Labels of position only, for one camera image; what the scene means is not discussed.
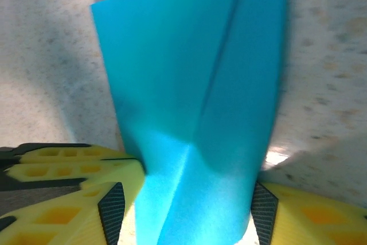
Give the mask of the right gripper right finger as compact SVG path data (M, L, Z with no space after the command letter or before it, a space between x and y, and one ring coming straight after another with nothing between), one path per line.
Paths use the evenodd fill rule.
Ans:
M255 185L260 244L366 244L366 209L273 183Z

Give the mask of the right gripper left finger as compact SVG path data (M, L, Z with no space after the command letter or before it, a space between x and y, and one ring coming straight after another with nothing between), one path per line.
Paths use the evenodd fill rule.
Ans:
M1 215L1 244L117 244L142 185L85 178L76 192Z

